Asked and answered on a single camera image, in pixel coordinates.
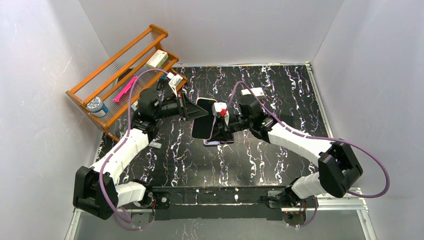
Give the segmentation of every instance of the orange wooden rack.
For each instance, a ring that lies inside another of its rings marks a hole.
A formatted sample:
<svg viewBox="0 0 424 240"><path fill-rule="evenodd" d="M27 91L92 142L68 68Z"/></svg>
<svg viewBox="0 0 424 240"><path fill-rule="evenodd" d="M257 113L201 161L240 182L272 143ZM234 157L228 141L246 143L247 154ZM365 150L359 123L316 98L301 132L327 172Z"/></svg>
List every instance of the orange wooden rack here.
<svg viewBox="0 0 424 240"><path fill-rule="evenodd" d="M149 28L88 75L83 81L71 90L66 91L66 94L88 118L113 140L119 141L116 134L119 126L116 126L116 122L118 119L121 119L121 116L128 109L129 94L127 93L122 96L118 103L114 102L113 99L134 75L147 70L146 62L153 56L156 50L162 50L168 53L167 60L160 68L174 75L177 74L172 67L178 62L178 57L165 50L161 45L161 40L167 36L168 33L165 29L151 24ZM140 77L135 83L131 103L133 104L139 98L140 92L143 89L151 87L161 75L162 73L159 72L149 72ZM178 86L178 89L181 89L187 83L187 78L185 76L182 77L183 81ZM94 116L86 108L87 104L95 97L101 98L109 110L101 118Z"/></svg>

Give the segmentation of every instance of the white box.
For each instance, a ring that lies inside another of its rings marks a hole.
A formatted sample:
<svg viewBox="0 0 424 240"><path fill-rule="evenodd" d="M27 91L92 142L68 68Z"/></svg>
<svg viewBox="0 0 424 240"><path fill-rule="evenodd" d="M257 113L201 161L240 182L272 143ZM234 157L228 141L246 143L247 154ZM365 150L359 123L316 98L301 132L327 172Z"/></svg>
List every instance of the white box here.
<svg viewBox="0 0 424 240"><path fill-rule="evenodd" d="M168 59L168 53L162 50L157 50L153 56L147 61L146 66L148 69L157 69L164 64Z"/></svg>
<svg viewBox="0 0 424 240"><path fill-rule="evenodd" d="M265 98L265 94L264 94L264 90L262 90L262 87L255 87L255 88L251 88L250 89L253 94L258 98L258 99L263 99ZM251 94L251 92L248 89L243 89L241 90L241 95L247 95L247 94Z"/></svg>

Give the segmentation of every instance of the metal frame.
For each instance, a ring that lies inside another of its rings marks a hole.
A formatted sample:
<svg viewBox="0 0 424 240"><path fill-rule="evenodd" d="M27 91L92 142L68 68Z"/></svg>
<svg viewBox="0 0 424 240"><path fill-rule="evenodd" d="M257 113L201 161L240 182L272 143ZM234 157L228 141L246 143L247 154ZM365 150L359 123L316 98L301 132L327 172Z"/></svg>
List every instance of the metal frame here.
<svg viewBox="0 0 424 240"><path fill-rule="evenodd" d="M292 66L293 64L265 64L270 66ZM333 137L333 132L330 128L329 121L326 115L326 112L324 110L324 106L321 100L320 93L318 92L317 84L315 82L312 65L309 61L305 63L307 72L309 74L309 78L312 84L313 91L315 93L316 100L318 102L319 110L321 111L322 119L324 121L325 129L327 130L328 136ZM353 192L362 193L361 189L359 187L352 187L350 189ZM358 219L360 221L360 224L362 226L363 234L365 236L366 240L376 240L376 235L373 229L373 226L371 225L370 217L368 215L368 206L365 202L365 199L362 197L353 196L351 194L346 194L342 198L336 198L331 195L318 195L318 211L340 211L340 210L356 210L358 214ZM292 208L281 208L281 211L292 211ZM142 212L151 212L149 209L129 209L129 212L133 213L142 213ZM314 211L313 208L307 208L307 211ZM73 217L71 220L71 223L69 225L68 231L65 236L65 240L73 240L75 238L75 233L77 232L78 223L81 217L81 213L83 211L80 209L75 208L73 212Z"/></svg>
<svg viewBox="0 0 424 240"><path fill-rule="evenodd" d="M322 120L324 121L325 129L327 130L328 136L330 138L333 138L333 132L330 128L329 120L327 118L327 114L326 114L326 111L325 111L324 106L323 106L323 101L321 100L320 92L318 91L317 83L315 82L315 77L314 77L314 73L313 73L313 70L312 70L311 62L310 61L305 62L305 65L306 65L307 73L309 74L310 82L312 84L313 92L315 93L316 101L318 102L319 110L321 111L321 116L322 116ZM358 198L358 199L362 200L362 202L363 202L363 209L356 209L356 212L358 214L358 218L359 218L359 221L360 221L360 225L362 226L362 231L363 231L363 234L365 236L365 239L366 240L376 240L377 237L376 237L376 234L374 232L373 226L371 225L371 220L370 220L370 216L368 215L368 207L367 207L367 203L365 202L365 199L362 198L362 197L356 197L356 196L352 196L352 197ZM349 206L355 208L351 204L348 204L345 207L347 207L347 209L349 209Z"/></svg>

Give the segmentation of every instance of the cable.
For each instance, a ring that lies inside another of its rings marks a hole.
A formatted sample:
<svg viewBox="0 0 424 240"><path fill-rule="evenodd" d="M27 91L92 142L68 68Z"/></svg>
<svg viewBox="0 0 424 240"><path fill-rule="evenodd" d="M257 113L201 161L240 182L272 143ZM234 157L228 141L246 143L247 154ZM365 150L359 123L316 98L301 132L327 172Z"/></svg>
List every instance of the cable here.
<svg viewBox="0 0 424 240"><path fill-rule="evenodd" d="M315 200L315 210L313 211L312 217L309 219L309 221L305 222L304 224L296 225L296 226L292 226L292 227L299 226L299 228L303 228L303 227L308 226L310 223L312 223L312 221L314 220L314 218L315 218L315 216L317 215L317 212L318 212L318 199L317 199L316 196L313 196L312 198Z"/></svg>
<svg viewBox="0 0 424 240"><path fill-rule="evenodd" d="M130 231L137 231L137 230L141 230L144 229L145 227L149 226L151 223L153 223L153 221L155 220L155 217L153 217L153 220L149 223L147 223L144 226L139 226L139 227L129 227L129 226L125 226L122 223L120 223L117 219L117 217L115 215L112 215L113 220L115 221L115 223L120 226L121 228L125 229L125 230L130 230Z"/></svg>
<svg viewBox="0 0 424 240"><path fill-rule="evenodd" d="M210 136L209 136L209 139L207 139L206 141L209 141L209 140L211 140L211 138L212 138L212 134L214 133L214 126L215 126L215 122L217 121L217 117L216 116L214 116L213 117L213 123L212 123L212 130L210 130Z"/></svg>
<svg viewBox="0 0 424 240"><path fill-rule="evenodd" d="M164 70L162 70L162 69L158 69L158 68L152 68L152 69L148 69L148 70L146 70L146 71L143 71L142 73L140 73L139 75L137 75L137 76L135 76L134 78L136 78L135 79L135 81L134 81L134 83L132 84L132 86L131 86L131 89L129 90L129 96L128 96L128 111L127 111L127 117L128 117L128 119L127 119L127 125L128 125L128 129L127 129L127 131L126 131L126 136L124 137L124 139L123 139L123 141L122 141L122 143L119 145L119 146L117 146L116 147L116 149L113 151L113 153L112 154L110 154L107 158L106 158L106 160L104 161L104 163L101 165L101 168L100 168L100 173L99 173L99 178L98 178L98 180L99 180L99 184L100 184L100 189L101 189L101 192L103 193L103 196L104 196L104 199L106 200L106 202L107 202L107 204L109 205L109 207L113 210L113 212L120 218L120 219L122 219L124 222L126 222L126 223L128 223L128 224L130 224L131 222L132 222L132 220L131 220L131 217L129 216L129 214L128 214L128 212L127 212L127 210L125 210L125 208L122 206L121 207L121 209L122 209L122 212L123 212L123 214L121 214L119 211L118 211L118 209L114 206L114 204L112 203L112 201L111 201L111 199L110 199L110 197L108 196L108 193L106 192L106 189L105 189L105 183L104 183L104 181L103 181L103 171L105 170L105 166L106 166L106 164L109 162L109 160L111 159L111 157L114 155L114 153L116 153L126 142L127 142L127 139L128 139L128 137L130 136L130 130L131 130L131 96L133 95L133 89L134 89L134 86L136 85L136 83L137 83L137 80L141 77L141 76L143 76L144 74L146 74L146 73L148 73L148 72L152 72L152 71L159 71L159 72L162 72L162 73L164 73L165 75L168 75L168 73L166 72L166 71L164 71Z"/></svg>
<svg viewBox="0 0 424 240"><path fill-rule="evenodd" d="M379 166L380 166L380 168L381 168L381 170L383 171L383 173L384 173L384 177L385 177L385 187L384 187L384 189L381 191L381 192L379 192L379 193L377 193L377 194L372 194L372 195L365 195L365 194L359 194L359 193L355 193L355 192L352 192L352 191L347 191L349 194L352 194L352 195L354 195L354 196L357 196L357 197L360 197L360 198L367 198L367 199L372 199L372 198L378 198L378 197L381 197L381 196L383 196L384 194L386 194L387 193L387 191L389 190L389 187L390 187L390 177L389 177L389 173L387 172L387 169L386 169L386 167L384 167L384 165L383 165L383 163L376 157L376 156L374 156L372 153L370 153L369 151L367 151L366 149L364 149L364 148L362 148L362 147L360 147L360 146L358 146L358 145L356 145L356 144L354 144L354 143L352 143L352 142L350 142L350 141L346 141L346 140L343 140L343 139L336 139L336 138L332 138L332 137L323 137L323 136L311 136L311 135L306 135L306 134L301 134L301 133L298 133L298 132L295 132L295 131L292 131L287 125L285 125L275 114L273 114L268 108L266 108L265 106L264 106L264 104L258 99L258 97L257 96L255 96L255 94L252 92L252 90L250 89L250 87L245 83L245 82L243 82L243 81L238 81L236 84L235 84L235 86L234 86L234 88L232 89L232 93L231 93L231 97L230 97L230 99L229 99L229 101L228 101L228 103L227 103L227 108L226 108L226 110L228 111L228 109L230 108L230 106L231 106L231 103L232 103L232 101L233 101L233 97L234 97L234 95L236 94L236 88L240 85L240 84L242 84L242 85L244 85L246 88L247 88L247 90L254 96L254 98L259 102L259 104L260 104L260 106L270 115L270 116L272 116L283 128L285 128L285 130L287 130L287 131L289 131L290 133L292 133L292 134L294 134L294 135L296 135L296 136L299 136L299 137L302 137L302 138L307 138L307 139L315 139L315 140L327 140L327 141L335 141L335 142L340 142L340 143L344 143L344 144L347 144L347 145L350 145L350 146L352 146L352 147L355 147L355 148L357 148L357 149L359 149L359 150L361 150L363 153L365 153L366 155L368 155L370 158L372 158Z"/></svg>

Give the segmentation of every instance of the small white box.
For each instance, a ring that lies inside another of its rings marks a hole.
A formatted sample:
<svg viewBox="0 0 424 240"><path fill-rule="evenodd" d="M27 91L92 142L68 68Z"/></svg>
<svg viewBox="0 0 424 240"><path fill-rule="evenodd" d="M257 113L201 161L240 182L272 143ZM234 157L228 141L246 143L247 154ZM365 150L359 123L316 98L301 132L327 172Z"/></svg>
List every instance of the small white box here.
<svg viewBox="0 0 424 240"><path fill-rule="evenodd" d="M169 81L169 86L171 88L177 89L178 85L180 85L181 81L183 80L183 77L179 74L172 77L172 79Z"/></svg>
<svg viewBox="0 0 424 240"><path fill-rule="evenodd" d="M226 108L227 108L227 104L225 102L215 102L212 105L212 114L215 117L220 117L221 116L221 111L223 109L226 109Z"/></svg>
<svg viewBox="0 0 424 240"><path fill-rule="evenodd" d="M250 89L253 94L258 98L258 99L263 99L265 98L265 94L264 94L264 90L262 90L262 87L255 87L255 88L251 88ZM247 95L247 94L251 94L251 92L248 89L243 89L241 90L241 95Z"/></svg>
<svg viewBox="0 0 424 240"><path fill-rule="evenodd" d="M148 69L157 69L164 64L168 59L168 53L162 50L157 50L153 56L147 61L146 66Z"/></svg>

